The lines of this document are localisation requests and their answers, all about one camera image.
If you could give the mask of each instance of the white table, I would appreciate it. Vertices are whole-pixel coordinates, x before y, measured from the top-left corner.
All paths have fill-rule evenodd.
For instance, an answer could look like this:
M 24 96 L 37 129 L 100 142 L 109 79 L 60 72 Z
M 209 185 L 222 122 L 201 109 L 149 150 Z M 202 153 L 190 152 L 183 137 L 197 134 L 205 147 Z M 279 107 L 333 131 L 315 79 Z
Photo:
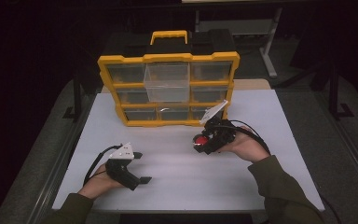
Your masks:
M 229 119 L 242 120 L 264 138 L 283 169 L 301 185 L 309 200 L 324 210 L 310 173 L 298 150 L 275 91 L 234 91 Z M 264 210 L 251 164 L 231 153 L 198 153 L 192 138 L 202 127 L 125 127 L 109 93 L 97 95 L 76 151 L 52 206 L 59 209 L 66 196 L 77 192 L 91 164 L 107 147 L 131 142 L 144 155 L 128 169 L 152 176 L 135 191 L 115 189 L 99 198 L 93 209 L 118 213 L 236 213 Z M 112 151 L 105 153 L 100 163 Z

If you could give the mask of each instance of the yellow organizer box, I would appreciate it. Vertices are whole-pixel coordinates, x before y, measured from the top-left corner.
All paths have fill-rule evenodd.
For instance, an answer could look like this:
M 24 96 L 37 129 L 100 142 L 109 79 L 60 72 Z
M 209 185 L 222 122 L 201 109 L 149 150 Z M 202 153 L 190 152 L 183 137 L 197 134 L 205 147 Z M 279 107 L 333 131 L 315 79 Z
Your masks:
M 113 35 L 98 65 L 124 125 L 200 126 L 207 108 L 230 102 L 239 61 L 231 33 L 219 29 Z

